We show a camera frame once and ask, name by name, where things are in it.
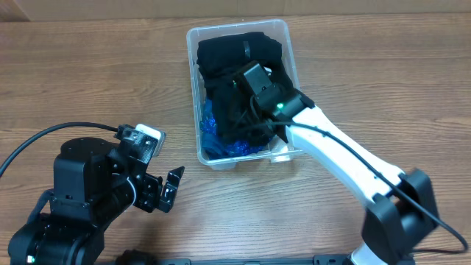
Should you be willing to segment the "shiny blue sequin garment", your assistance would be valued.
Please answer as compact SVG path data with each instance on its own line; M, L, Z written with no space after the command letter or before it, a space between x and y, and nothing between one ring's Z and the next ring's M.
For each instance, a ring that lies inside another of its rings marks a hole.
M228 153L227 158L234 158L234 157L241 157L241 156L251 155L251 154L260 152L261 150L263 150L265 148L264 145L262 145L262 146L251 145L247 141L236 141L233 144L225 144L225 146L226 146L226 150L227 150L227 153Z

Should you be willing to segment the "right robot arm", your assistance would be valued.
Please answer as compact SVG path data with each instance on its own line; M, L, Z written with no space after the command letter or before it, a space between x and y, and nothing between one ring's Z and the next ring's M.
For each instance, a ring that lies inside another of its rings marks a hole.
M363 205L362 245L337 264L413 264L415 247L437 226L431 180L419 169L402 169L376 157L337 128L301 91L270 80L252 61L238 70L234 86L244 104L287 144L319 161Z

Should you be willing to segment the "black sock garment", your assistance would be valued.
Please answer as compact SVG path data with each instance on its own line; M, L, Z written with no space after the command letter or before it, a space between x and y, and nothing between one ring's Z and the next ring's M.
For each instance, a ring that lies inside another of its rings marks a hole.
M213 105L216 134L225 144L246 141L250 146L266 146L273 139L273 133L267 133L261 128L248 129L260 121L254 116L247 99L231 79L211 81L205 88Z

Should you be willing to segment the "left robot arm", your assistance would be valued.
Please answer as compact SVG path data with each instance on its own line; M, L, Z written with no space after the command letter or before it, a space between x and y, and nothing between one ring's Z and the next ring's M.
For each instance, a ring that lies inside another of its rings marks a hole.
M54 160L54 184L44 191L8 244L11 264L93 264L105 231L128 208L169 212L184 168L166 179L147 173L166 134L145 124L116 128L116 142L66 141Z

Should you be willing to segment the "blue denim jeans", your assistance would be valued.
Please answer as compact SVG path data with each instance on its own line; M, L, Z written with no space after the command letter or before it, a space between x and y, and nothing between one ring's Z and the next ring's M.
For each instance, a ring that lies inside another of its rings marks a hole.
M200 131L202 132L202 149L210 160L228 157L226 146L217 135L217 123L213 115L213 104L210 99L206 99L203 105Z

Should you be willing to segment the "small black garment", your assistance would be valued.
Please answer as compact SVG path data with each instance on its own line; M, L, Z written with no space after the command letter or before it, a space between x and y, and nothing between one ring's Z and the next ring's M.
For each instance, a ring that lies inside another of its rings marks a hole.
M226 35L198 43L196 63L204 76L237 71L253 60L271 69L280 68L282 44L263 32Z

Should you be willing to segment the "black taped garment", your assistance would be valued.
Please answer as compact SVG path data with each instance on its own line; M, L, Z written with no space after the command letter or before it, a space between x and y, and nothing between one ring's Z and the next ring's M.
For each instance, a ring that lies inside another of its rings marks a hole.
M263 68L269 68L272 71L269 77L272 82L280 83L285 87L293 87L293 82L286 73L282 63L267 63L262 61L259 61L259 63ZM230 63L228 65L198 63L198 66L205 84L205 89L210 93L220 88L231 88L236 72L247 64L249 64L249 62Z

